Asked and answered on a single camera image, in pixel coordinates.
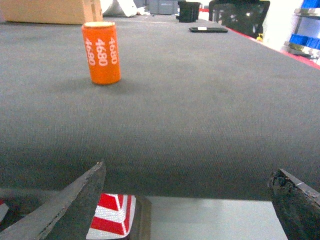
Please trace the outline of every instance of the office chair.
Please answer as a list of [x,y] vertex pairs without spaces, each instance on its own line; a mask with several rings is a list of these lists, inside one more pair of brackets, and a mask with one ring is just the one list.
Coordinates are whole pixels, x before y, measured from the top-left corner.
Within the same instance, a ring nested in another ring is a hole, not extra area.
[[263,33],[270,1],[212,0],[209,3],[209,21],[257,38]]

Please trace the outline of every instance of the orange cylinder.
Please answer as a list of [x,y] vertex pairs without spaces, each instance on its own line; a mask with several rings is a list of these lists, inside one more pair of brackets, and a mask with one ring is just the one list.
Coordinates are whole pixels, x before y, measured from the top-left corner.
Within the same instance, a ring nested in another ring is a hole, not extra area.
[[110,21],[86,22],[81,27],[91,80],[114,84],[121,79],[116,24]]

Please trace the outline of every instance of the shelf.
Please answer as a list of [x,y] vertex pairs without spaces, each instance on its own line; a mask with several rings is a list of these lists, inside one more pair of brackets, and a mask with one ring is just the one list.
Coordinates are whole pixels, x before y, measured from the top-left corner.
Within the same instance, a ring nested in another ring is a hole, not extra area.
[[294,13],[298,16],[320,19],[320,7],[318,8],[297,8]]
[[292,42],[288,42],[286,41],[284,43],[285,46],[294,49],[296,51],[308,54],[310,56],[316,57],[316,58],[320,58],[320,50],[319,49],[314,49],[308,46],[303,46],[303,45],[299,45],[299,44],[295,44]]

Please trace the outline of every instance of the gray carpeted table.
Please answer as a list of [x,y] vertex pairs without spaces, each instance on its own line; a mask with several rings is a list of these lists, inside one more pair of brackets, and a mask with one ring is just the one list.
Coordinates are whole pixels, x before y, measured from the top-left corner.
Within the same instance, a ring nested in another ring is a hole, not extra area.
[[277,168],[320,187],[320,71],[214,23],[108,18],[122,80],[91,83],[80,26],[0,25],[0,187],[268,200]]

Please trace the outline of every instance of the gray floor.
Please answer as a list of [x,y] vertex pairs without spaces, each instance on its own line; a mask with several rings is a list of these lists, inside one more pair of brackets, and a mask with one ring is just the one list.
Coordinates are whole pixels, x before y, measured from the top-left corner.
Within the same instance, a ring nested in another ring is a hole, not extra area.
[[151,240],[287,240],[268,201],[148,199]]

